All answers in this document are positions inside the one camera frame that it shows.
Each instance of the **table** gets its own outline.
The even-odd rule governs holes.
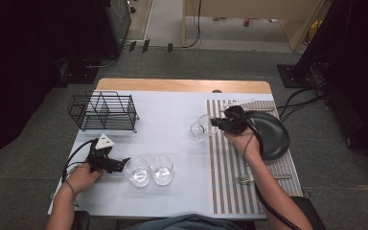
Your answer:
[[[132,96],[140,116],[135,127],[137,133],[126,130],[80,130],[71,152],[85,141],[105,133],[115,142],[112,152],[109,153],[110,158],[121,160],[143,156],[149,160],[156,154],[166,154],[174,162],[174,178],[167,186],[158,186],[151,181],[144,188],[136,188],[122,173],[106,173],[89,191],[78,196],[78,210],[85,210],[94,217],[118,219],[151,219],[190,213],[223,219],[265,219],[262,207],[259,207],[256,198],[252,197],[248,204],[253,210],[226,210],[224,207],[228,204],[224,203],[225,200],[219,204],[215,203],[214,208],[211,201],[217,194],[214,194],[211,183],[211,162],[215,159],[210,157],[212,154],[208,151],[208,141],[190,140],[189,128],[193,121],[205,113],[207,102],[252,98],[256,101],[272,102],[267,82],[144,79],[99,81],[97,90],[106,93],[105,90],[110,89],[117,90],[120,95]],[[224,93],[211,93],[217,89]],[[81,149],[72,162],[83,160],[87,150],[88,147]],[[295,190],[293,196],[299,196],[302,192],[289,152],[286,159],[291,161],[288,172],[293,175],[293,180],[288,186]],[[269,167],[276,167],[276,163],[269,164],[272,165]],[[219,197],[226,193],[231,194],[231,188],[225,188],[222,193],[218,191]],[[251,185],[244,187],[245,190],[251,188]]]
[[[186,46],[186,17],[198,16],[201,0],[183,0],[182,43]],[[202,0],[200,16],[279,19],[292,51],[296,51],[321,12],[325,0]]]

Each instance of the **person's arm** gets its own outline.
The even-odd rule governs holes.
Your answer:
[[[311,224],[300,208],[286,194],[263,161],[259,152],[259,142],[249,128],[242,135],[225,132],[225,137],[235,144],[238,152],[252,171],[255,183],[262,197],[274,210],[301,229],[312,229]],[[267,220],[273,229],[288,229],[279,219],[265,211]]]
[[[91,173],[88,163],[78,166],[58,189],[46,229],[70,230],[74,221],[74,201],[77,194],[91,188],[103,173]]]

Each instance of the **black wire basket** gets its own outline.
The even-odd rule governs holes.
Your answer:
[[[74,95],[68,105],[68,114],[77,126],[87,129],[135,129],[136,113],[131,95],[121,96],[112,91],[90,91],[84,95]]]

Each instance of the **black cable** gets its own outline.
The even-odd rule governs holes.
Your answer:
[[[111,65],[113,62],[115,62],[115,60],[117,58],[118,58],[117,56],[113,57],[113,59],[105,65],[85,65],[85,68],[88,68],[88,69],[90,69],[90,68],[105,68],[105,67],[108,67],[109,65]]]
[[[71,155],[70,157],[68,157],[67,161],[65,162],[64,168],[62,169],[62,174],[61,174],[61,183],[64,183],[66,177],[67,177],[67,169],[69,167],[69,163],[71,161],[71,159],[73,159],[73,157],[77,154],[77,152],[79,152],[84,146],[86,146],[89,143],[94,143],[95,140],[89,140],[85,143],[83,143],[82,145],[80,145]]]
[[[283,114],[286,112],[286,109],[288,108],[288,103],[289,103],[289,101],[291,101],[291,99],[292,99],[293,97],[297,96],[298,94],[300,94],[300,93],[302,93],[302,92],[308,91],[308,90],[311,90],[311,88],[304,88],[304,89],[300,89],[300,90],[297,90],[297,91],[295,91],[294,93],[292,93],[292,94],[288,97],[288,99],[287,99],[287,101],[286,101],[286,104],[285,104],[284,106],[279,106],[279,107],[277,107],[277,108],[281,108],[281,107],[283,107],[283,111],[280,113],[279,117],[282,117],[282,116],[283,116]]]
[[[74,162],[74,163],[71,163],[71,164],[69,164],[68,166],[67,166],[67,169],[68,168],[70,168],[70,166],[73,166],[73,165],[77,165],[77,164],[83,164],[83,163],[85,163],[84,161],[77,161],[77,162]]]
[[[285,120],[289,117],[289,115],[291,115],[293,112],[295,112],[295,111],[297,111],[297,110],[300,110],[300,109],[301,109],[301,108],[303,108],[306,104],[311,104],[311,103],[314,103],[314,102],[316,102],[316,101],[318,101],[318,100],[321,100],[321,99],[324,99],[324,98],[325,98],[325,96],[316,96],[315,98],[310,99],[310,100],[308,100],[308,101],[306,101],[306,102],[298,103],[298,104],[293,104],[293,105],[289,105],[289,106],[293,106],[293,109],[292,109],[289,113],[287,113],[285,116],[280,117],[280,120],[283,122],[283,121],[285,121]]]
[[[250,119],[245,119],[247,126],[253,131],[253,133],[255,134],[258,142],[259,142],[259,146],[260,146],[260,155],[263,156],[263,153],[265,152],[264,150],[264,144],[263,144],[263,139],[261,136],[261,133],[259,130],[257,130],[257,127],[255,125],[255,123],[253,121],[251,121]],[[273,209],[263,198],[262,194],[259,191],[259,188],[257,186],[257,184],[255,183],[255,190],[256,190],[256,194],[260,200],[260,202],[263,204],[263,206],[267,209],[268,212],[270,212],[274,217],[276,217],[277,219],[279,219],[282,223],[284,223],[287,227],[294,229],[294,230],[300,230],[300,228],[295,225],[294,223],[292,223],[291,221],[289,221],[287,218],[285,218],[283,215],[281,215],[279,212],[277,212],[275,209]]]
[[[168,48],[167,46],[148,46],[149,48]],[[174,49],[187,49],[188,47],[174,47]]]
[[[202,4],[202,0],[199,0],[199,4],[198,4],[198,17],[197,17],[198,24],[196,25],[196,37],[195,37],[195,40],[193,41],[193,44],[191,44],[189,46],[183,46],[182,48],[191,48],[191,47],[195,46],[200,41],[201,30],[200,30],[200,27],[199,27],[199,18],[200,18],[200,15],[201,15],[201,4]]]

